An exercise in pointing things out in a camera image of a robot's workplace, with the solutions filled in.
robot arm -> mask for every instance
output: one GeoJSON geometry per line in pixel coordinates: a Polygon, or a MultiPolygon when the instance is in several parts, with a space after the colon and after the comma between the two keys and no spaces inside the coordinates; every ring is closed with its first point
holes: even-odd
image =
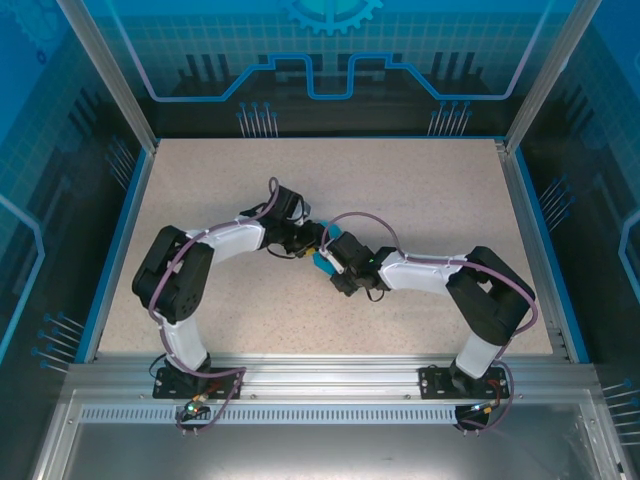
{"type": "MultiPolygon", "coordinates": [[[[511,340],[529,304],[505,283],[468,265],[498,272],[534,298],[524,281],[485,247],[453,257],[407,256],[394,247],[382,247],[374,253],[344,232],[322,249],[325,226],[308,219],[310,208],[301,195],[278,188],[276,202],[266,215],[246,222],[264,207],[258,205],[242,212],[235,225],[202,236],[171,273],[156,303],[171,353],[190,370],[208,369],[208,354],[193,314],[202,299],[210,266],[277,243],[296,257],[318,252],[333,267],[331,282],[347,296],[360,288],[382,292],[414,289],[450,296],[472,330],[450,368],[451,382],[463,395],[473,391],[474,382],[485,375],[511,340]],[[489,288],[483,288],[488,282],[489,288]]],[[[133,281],[133,292],[143,306],[148,308],[176,253],[199,233],[172,226],[160,231],[133,281]]],[[[169,357],[173,367],[181,370],[171,360],[169,357]]]]}
{"type": "MultiPolygon", "coordinates": [[[[309,206],[302,196],[284,187],[278,187],[276,203],[257,221],[247,221],[264,204],[242,212],[236,223],[207,233],[187,251],[179,268],[175,269],[156,302],[156,313],[162,320],[162,329],[174,356],[167,361],[182,370],[174,361],[178,358],[194,371],[208,369],[209,355],[202,345],[194,312],[200,305],[212,265],[241,253],[265,248],[271,243],[282,243],[288,251],[302,256],[317,236],[317,228],[301,228],[309,216],[309,206]]],[[[163,228],[153,242],[133,280],[133,293],[145,308],[149,307],[167,266],[176,253],[201,230],[182,231],[173,226],[163,228]]]]}
{"type": "Polygon", "coordinates": [[[527,300],[518,292],[466,265],[487,267],[535,299],[531,288],[486,247],[453,257],[403,255],[393,247],[382,247],[374,254],[344,232],[320,253],[335,269],[332,283],[347,296],[359,288],[383,292],[412,289],[450,296],[471,328],[471,335],[450,368],[452,383],[463,395],[471,392],[474,382],[485,375],[529,310],[527,300]]]}

blue sticker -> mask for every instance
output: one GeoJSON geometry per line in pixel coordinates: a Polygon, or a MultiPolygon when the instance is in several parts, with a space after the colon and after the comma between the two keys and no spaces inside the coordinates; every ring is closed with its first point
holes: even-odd
{"type": "MultiPolygon", "coordinates": [[[[329,222],[319,222],[319,223],[320,225],[324,225],[326,227],[329,222]]],[[[331,225],[331,227],[329,228],[329,238],[337,238],[341,234],[342,234],[342,229],[339,226],[331,225]]],[[[333,268],[333,265],[331,265],[329,261],[325,259],[322,255],[320,255],[318,252],[313,254],[313,264],[329,276],[336,273],[336,269],[333,268]]]]}

wire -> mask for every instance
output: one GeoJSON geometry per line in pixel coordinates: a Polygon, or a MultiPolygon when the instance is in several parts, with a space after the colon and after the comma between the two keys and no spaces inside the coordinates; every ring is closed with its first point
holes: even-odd
{"type": "Polygon", "coordinates": [[[164,357],[166,357],[167,354],[163,353],[162,355],[158,355],[155,360],[153,362],[151,362],[151,365],[149,365],[149,375],[151,375],[151,377],[155,380],[157,378],[158,372],[156,372],[156,374],[154,375],[153,373],[151,373],[151,369],[155,366],[156,363],[158,363],[160,360],[162,360],[164,357]]]}
{"type": "Polygon", "coordinates": [[[500,384],[497,380],[489,380],[487,382],[496,391],[496,407],[500,406],[500,384]]]}
{"type": "Polygon", "coordinates": [[[462,420],[463,423],[468,423],[475,427],[480,426],[479,430],[482,432],[489,432],[491,430],[495,430],[495,428],[498,425],[500,425],[500,423],[502,423],[502,421],[507,416],[507,413],[509,413],[509,410],[511,410],[511,405],[513,405],[513,397],[516,394],[514,389],[514,382],[513,382],[513,372],[511,372],[511,368],[509,368],[509,365],[504,363],[502,360],[494,360],[493,363],[494,365],[501,366],[507,372],[507,376],[509,377],[509,385],[511,385],[511,395],[509,395],[509,399],[507,400],[507,404],[505,405],[504,410],[502,411],[502,414],[491,425],[482,425],[478,422],[474,422],[473,420],[462,420]]]}
{"type": "Polygon", "coordinates": [[[368,288],[365,289],[365,291],[367,292],[367,298],[369,300],[371,300],[373,303],[378,303],[380,300],[382,300],[384,298],[384,290],[382,291],[382,295],[380,295],[378,298],[376,298],[375,300],[373,299],[373,297],[371,296],[371,290],[369,290],[368,288]]]}
{"type": "Polygon", "coordinates": [[[277,258],[282,258],[283,260],[295,260],[296,257],[295,256],[287,256],[287,255],[281,255],[279,253],[274,252],[273,250],[271,250],[269,247],[267,247],[267,252],[269,252],[271,255],[273,255],[274,257],[277,258]]]}
{"type": "MultiPolygon", "coordinates": [[[[376,222],[380,223],[391,234],[391,238],[393,239],[393,243],[394,243],[398,253],[400,255],[402,255],[409,262],[421,263],[421,264],[425,264],[425,265],[458,265],[458,266],[461,266],[461,267],[473,268],[474,270],[477,270],[479,272],[483,272],[483,273],[486,273],[487,275],[490,275],[491,277],[501,281],[502,283],[504,283],[508,287],[510,287],[513,290],[515,290],[529,304],[529,307],[531,308],[531,319],[525,325],[523,325],[522,327],[517,328],[516,331],[513,333],[513,337],[515,337],[517,335],[520,335],[521,333],[526,332],[527,330],[532,328],[536,324],[536,322],[538,321],[539,312],[538,312],[538,306],[536,305],[535,300],[531,297],[531,295],[529,295],[527,293],[527,291],[525,289],[523,289],[520,285],[518,285],[516,282],[514,282],[510,278],[502,275],[500,272],[496,272],[492,268],[488,268],[488,267],[485,267],[484,265],[479,265],[477,263],[468,262],[466,260],[457,260],[457,259],[452,259],[452,258],[434,258],[434,257],[422,258],[422,257],[416,257],[416,256],[409,255],[409,254],[405,253],[402,250],[402,246],[400,245],[400,240],[398,239],[398,235],[396,234],[396,232],[393,229],[393,227],[391,227],[391,225],[389,225],[383,219],[381,219],[377,215],[373,215],[372,213],[367,213],[367,212],[347,212],[347,213],[343,213],[342,215],[338,215],[337,217],[334,217],[333,219],[331,219],[327,223],[327,225],[325,226],[324,231],[322,232],[322,239],[321,239],[321,242],[320,242],[320,253],[326,253],[326,251],[327,251],[326,242],[327,242],[327,236],[329,235],[329,229],[333,225],[335,225],[335,223],[338,220],[341,220],[341,219],[347,218],[347,217],[366,217],[366,218],[370,218],[370,219],[375,220],[376,222]]],[[[509,343],[507,343],[505,346],[503,346],[500,349],[500,351],[496,355],[496,358],[502,357],[502,355],[504,354],[505,350],[509,346],[509,343]]]]}
{"type": "MultiPolygon", "coordinates": [[[[231,398],[233,397],[233,395],[235,394],[237,389],[240,387],[240,384],[242,382],[242,379],[244,378],[244,374],[247,371],[247,369],[246,369],[246,367],[239,367],[239,368],[233,368],[233,369],[230,369],[230,370],[225,370],[225,371],[219,372],[219,373],[203,373],[203,372],[198,372],[196,370],[193,370],[193,369],[189,368],[187,365],[184,364],[184,362],[182,362],[182,360],[180,358],[178,358],[176,356],[175,352],[171,348],[171,344],[169,343],[169,339],[167,338],[167,333],[166,333],[166,331],[164,329],[164,325],[163,325],[164,319],[160,316],[159,313],[156,312],[156,304],[158,303],[158,298],[160,297],[160,294],[162,293],[162,290],[164,289],[165,285],[167,284],[167,281],[169,280],[169,277],[171,275],[173,275],[173,272],[174,272],[176,266],[180,263],[182,258],[186,255],[186,253],[189,251],[189,249],[193,245],[195,245],[202,238],[204,238],[207,235],[209,235],[211,232],[220,230],[222,228],[233,227],[233,226],[236,226],[236,225],[246,225],[247,223],[253,222],[255,220],[258,220],[258,219],[264,217],[267,213],[269,213],[269,211],[275,205],[276,200],[278,199],[279,187],[280,187],[280,182],[278,182],[278,179],[275,178],[275,177],[271,177],[269,179],[269,192],[271,193],[271,197],[269,198],[269,201],[267,202],[265,207],[262,210],[260,210],[260,212],[255,214],[254,216],[252,216],[250,218],[245,218],[245,219],[242,219],[242,220],[235,220],[235,221],[232,221],[232,222],[220,223],[218,225],[214,225],[214,226],[212,226],[210,228],[207,228],[206,230],[203,230],[202,232],[194,235],[193,238],[191,238],[191,240],[189,240],[187,243],[185,243],[180,248],[180,250],[178,251],[176,256],[173,257],[173,260],[171,260],[171,262],[169,263],[169,266],[167,267],[167,270],[162,275],[162,278],[160,278],[160,281],[158,282],[158,286],[156,287],[155,291],[153,292],[153,295],[151,296],[151,300],[149,301],[149,308],[148,308],[149,316],[151,316],[151,318],[158,324],[158,327],[160,329],[160,339],[162,340],[162,345],[164,346],[165,350],[167,351],[167,355],[169,355],[169,357],[171,358],[172,362],[176,366],[178,366],[184,372],[189,373],[190,375],[193,375],[195,377],[200,377],[200,378],[223,378],[223,377],[228,377],[230,375],[239,375],[238,380],[234,384],[234,387],[231,389],[231,391],[229,393],[229,396],[227,397],[225,403],[220,408],[220,411],[218,412],[218,414],[213,418],[213,420],[209,424],[207,424],[205,427],[201,428],[200,431],[208,429],[211,426],[213,426],[213,424],[220,418],[220,416],[222,416],[222,413],[224,412],[224,410],[226,409],[227,405],[231,401],[231,398]]],[[[182,422],[180,421],[179,418],[178,418],[178,420],[176,422],[176,426],[178,428],[182,429],[182,430],[185,430],[184,426],[182,425],[182,422]]]]}
{"type": "MultiPolygon", "coordinates": [[[[222,414],[225,412],[225,410],[227,409],[227,407],[229,406],[229,403],[231,403],[231,399],[233,398],[233,396],[236,394],[236,392],[238,391],[238,388],[240,388],[240,385],[242,385],[242,380],[244,379],[244,373],[245,372],[241,372],[238,375],[238,378],[236,379],[236,381],[233,384],[233,387],[231,387],[231,390],[229,390],[229,394],[227,395],[227,398],[225,398],[224,403],[222,404],[222,406],[220,407],[220,409],[218,410],[218,412],[215,414],[215,416],[211,419],[211,421],[209,423],[207,423],[206,425],[203,425],[200,428],[194,428],[194,434],[198,434],[198,433],[202,433],[205,432],[207,430],[209,430],[211,427],[213,427],[213,425],[216,424],[216,422],[218,420],[220,420],[220,417],[222,417],[222,414]]],[[[183,434],[184,432],[187,431],[187,429],[184,426],[184,423],[182,421],[182,418],[184,416],[184,410],[178,415],[178,417],[176,418],[176,427],[178,427],[179,430],[182,430],[183,434]]]]}
{"type": "MultiPolygon", "coordinates": [[[[468,262],[466,260],[457,260],[457,259],[452,259],[452,258],[433,258],[433,257],[431,257],[431,258],[428,258],[428,257],[427,258],[422,258],[422,257],[415,257],[415,256],[412,256],[412,255],[409,255],[409,254],[405,253],[402,250],[402,246],[400,245],[400,240],[398,239],[398,235],[396,234],[396,232],[393,229],[393,227],[391,227],[391,225],[389,225],[387,222],[385,222],[383,219],[381,219],[377,215],[373,215],[371,213],[367,213],[367,212],[347,212],[347,213],[343,213],[342,215],[338,215],[337,217],[334,217],[333,219],[331,219],[327,223],[327,225],[325,226],[324,231],[322,232],[322,240],[320,242],[320,253],[325,253],[327,251],[326,242],[327,242],[327,236],[329,234],[329,229],[338,220],[341,220],[341,219],[347,218],[347,217],[366,217],[366,218],[370,218],[370,219],[375,220],[376,222],[380,223],[391,234],[391,238],[393,239],[393,243],[394,243],[398,253],[400,255],[402,255],[405,258],[405,260],[408,261],[408,262],[415,262],[415,263],[421,263],[421,264],[426,264],[426,265],[458,265],[458,266],[461,266],[461,267],[473,268],[474,270],[477,270],[479,272],[483,272],[483,273],[486,273],[487,275],[492,276],[493,278],[501,281],[505,285],[507,285],[510,288],[512,288],[513,290],[515,290],[529,304],[529,307],[531,308],[531,319],[525,325],[523,325],[522,327],[517,328],[515,330],[515,332],[513,333],[513,336],[511,337],[511,339],[513,339],[517,335],[520,335],[521,333],[526,332],[527,330],[532,328],[536,324],[536,322],[538,321],[539,312],[538,312],[538,306],[536,305],[535,300],[533,299],[533,297],[531,295],[529,295],[529,293],[524,288],[522,288],[520,285],[518,285],[516,282],[514,282],[510,278],[502,275],[500,272],[496,272],[492,268],[488,268],[488,267],[485,267],[484,265],[479,265],[477,263],[468,262]]],[[[509,346],[510,343],[511,343],[511,340],[509,340],[509,342],[507,342],[507,344],[504,345],[500,349],[500,351],[498,351],[495,359],[493,360],[493,364],[503,366],[503,368],[507,372],[507,375],[509,376],[509,384],[511,385],[512,392],[511,392],[511,395],[509,396],[509,400],[507,401],[507,405],[505,406],[504,410],[502,411],[502,415],[500,415],[498,417],[498,419],[496,421],[494,421],[491,425],[486,426],[486,427],[483,426],[483,429],[482,429],[483,431],[494,430],[504,420],[505,416],[507,415],[507,413],[511,409],[511,405],[513,404],[513,396],[515,395],[515,393],[513,391],[514,390],[513,374],[511,372],[511,369],[509,368],[509,366],[506,363],[504,363],[504,362],[499,360],[502,357],[502,355],[504,354],[505,350],[507,349],[507,347],[509,346]]]]}

blue object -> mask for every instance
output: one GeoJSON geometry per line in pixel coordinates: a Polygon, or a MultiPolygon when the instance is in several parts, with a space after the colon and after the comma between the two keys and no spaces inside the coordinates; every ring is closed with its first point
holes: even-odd
{"type": "Polygon", "coordinates": [[[104,263],[104,268],[102,269],[102,274],[100,275],[100,281],[96,288],[93,303],[91,304],[91,310],[89,310],[89,315],[87,316],[87,323],[85,325],[84,332],[82,333],[80,345],[78,346],[78,351],[76,353],[76,363],[84,363],[88,361],[89,355],[93,355],[94,353],[93,351],[90,351],[92,348],[94,330],[96,330],[96,328],[102,328],[102,326],[98,325],[100,306],[107,296],[111,271],[120,268],[119,266],[116,266],[118,248],[120,247],[120,244],[123,243],[125,245],[124,248],[126,249],[129,244],[129,240],[131,239],[133,224],[135,223],[140,209],[140,204],[142,203],[142,195],[136,196],[136,193],[144,192],[147,181],[149,180],[152,164],[152,157],[147,155],[147,152],[142,149],[138,156],[138,161],[136,162],[136,168],[133,172],[133,178],[131,179],[127,196],[125,197],[124,204],[122,205],[122,211],[118,218],[116,230],[113,233],[111,246],[109,247],[109,252],[104,263]]]}
{"type": "MultiPolygon", "coordinates": [[[[320,225],[324,225],[326,227],[328,223],[329,222],[320,222],[320,225]]],[[[329,228],[329,238],[337,238],[341,234],[342,229],[339,226],[331,225],[329,228]]],[[[333,268],[333,265],[331,265],[328,260],[317,252],[313,254],[313,264],[329,276],[336,273],[336,269],[333,268]]]]}
{"type": "Polygon", "coordinates": [[[569,327],[569,333],[571,334],[571,339],[573,340],[573,346],[576,350],[578,362],[589,363],[589,354],[587,353],[587,347],[584,343],[584,339],[582,338],[582,333],[580,332],[580,327],[578,326],[578,319],[576,318],[573,305],[571,304],[571,299],[569,298],[569,292],[567,291],[567,286],[564,283],[564,278],[562,277],[562,272],[560,271],[558,257],[556,257],[556,252],[553,249],[549,231],[545,226],[544,217],[542,216],[542,209],[540,208],[540,203],[538,203],[535,189],[533,188],[533,182],[531,181],[531,177],[529,176],[529,169],[527,168],[527,164],[524,161],[524,156],[522,155],[522,150],[520,149],[520,147],[518,147],[518,149],[516,150],[516,159],[518,161],[520,171],[522,172],[522,179],[524,181],[527,194],[531,201],[533,214],[536,218],[536,223],[538,224],[540,236],[542,237],[542,245],[544,247],[545,253],[547,254],[547,258],[549,259],[549,266],[551,267],[553,279],[556,282],[562,309],[564,310],[564,314],[567,318],[567,326],[569,327]]]}

perforated metal strip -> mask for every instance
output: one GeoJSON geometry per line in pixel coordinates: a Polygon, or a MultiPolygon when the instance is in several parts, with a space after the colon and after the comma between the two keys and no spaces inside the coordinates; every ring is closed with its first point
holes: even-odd
{"type": "MultiPolygon", "coordinates": [[[[81,423],[172,424],[175,405],[87,405],[81,423]]],[[[217,412],[217,406],[211,405],[217,412]]],[[[455,407],[433,405],[232,405],[220,424],[227,425],[414,425],[454,424],[455,407]]],[[[192,424],[206,423],[211,413],[192,424]]]]}

